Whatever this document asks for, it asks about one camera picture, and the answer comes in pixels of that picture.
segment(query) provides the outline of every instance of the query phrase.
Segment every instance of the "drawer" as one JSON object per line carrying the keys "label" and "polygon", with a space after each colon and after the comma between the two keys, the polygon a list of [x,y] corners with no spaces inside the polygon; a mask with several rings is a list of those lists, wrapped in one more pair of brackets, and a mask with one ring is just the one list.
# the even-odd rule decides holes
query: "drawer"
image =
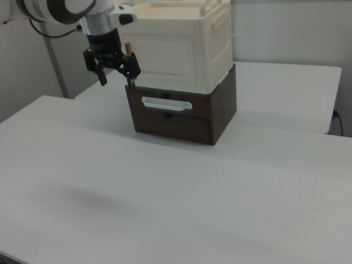
{"label": "drawer", "polygon": [[[136,89],[129,90],[130,104],[133,109],[151,110],[163,113],[183,114],[192,117],[208,118],[210,98],[207,96],[195,95],[187,92],[170,92],[160,91],[158,89],[148,89],[136,87]],[[183,101],[192,105],[191,109],[184,109],[182,111],[175,111],[172,109],[159,109],[146,106],[144,98],[161,98],[172,100],[175,102]]]}
{"label": "drawer", "polygon": [[131,113],[137,132],[203,144],[211,142],[207,118],[136,108],[132,108]]}

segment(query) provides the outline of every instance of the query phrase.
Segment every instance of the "cream plastic crate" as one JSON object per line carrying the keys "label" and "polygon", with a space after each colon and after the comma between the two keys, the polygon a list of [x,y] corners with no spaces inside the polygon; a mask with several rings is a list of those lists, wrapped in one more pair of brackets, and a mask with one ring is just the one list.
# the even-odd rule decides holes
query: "cream plastic crate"
{"label": "cream plastic crate", "polygon": [[137,86],[210,94],[227,76],[233,65],[229,0],[135,3],[134,8],[137,22],[119,32],[140,64]]}

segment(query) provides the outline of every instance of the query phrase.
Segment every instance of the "white table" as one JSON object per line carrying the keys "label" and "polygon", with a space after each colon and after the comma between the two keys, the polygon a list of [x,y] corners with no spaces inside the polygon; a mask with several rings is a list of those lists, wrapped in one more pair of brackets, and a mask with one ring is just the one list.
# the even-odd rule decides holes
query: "white table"
{"label": "white table", "polygon": [[[238,111],[232,122],[326,134],[341,76],[337,67],[236,63]],[[76,100],[127,105],[126,79],[116,71]]]}
{"label": "white table", "polygon": [[42,97],[0,124],[0,250],[29,264],[346,263],[352,140],[230,123],[139,134],[128,106]]}

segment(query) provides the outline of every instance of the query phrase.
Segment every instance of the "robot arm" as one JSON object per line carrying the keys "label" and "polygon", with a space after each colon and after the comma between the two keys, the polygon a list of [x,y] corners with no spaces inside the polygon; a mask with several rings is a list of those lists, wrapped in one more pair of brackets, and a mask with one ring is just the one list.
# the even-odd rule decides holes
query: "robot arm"
{"label": "robot arm", "polygon": [[137,19],[129,5],[114,5],[113,0],[0,0],[0,24],[17,18],[59,24],[79,21],[90,44],[84,52],[87,69],[98,75],[101,85],[107,82],[104,68],[116,69],[128,81],[140,74],[135,54],[123,54],[117,30]]}

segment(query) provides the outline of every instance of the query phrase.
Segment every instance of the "black cable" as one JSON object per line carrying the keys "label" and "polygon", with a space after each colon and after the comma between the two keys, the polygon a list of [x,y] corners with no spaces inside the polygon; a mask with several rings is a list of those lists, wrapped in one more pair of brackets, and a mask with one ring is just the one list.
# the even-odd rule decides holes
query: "black cable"
{"label": "black cable", "polygon": [[59,39],[61,37],[65,37],[67,35],[70,35],[73,32],[80,31],[80,29],[81,29],[80,26],[77,26],[76,29],[72,29],[72,30],[66,32],[65,34],[62,34],[62,35],[59,35],[59,36],[50,36],[50,35],[46,35],[46,34],[40,32],[40,30],[35,27],[35,25],[33,24],[33,21],[31,19],[29,20],[29,23],[31,24],[32,28],[34,28],[35,31],[37,31],[43,37],[48,37],[49,39]]}
{"label": "black cable", "polygon": [[340,127],[341,127],[341,136],[343,136],[343,127],[342,127],[342,121],[341,121],[341,117],[340,114],[337,112],[336,116],[338,117],[339,121],[340,121]]}

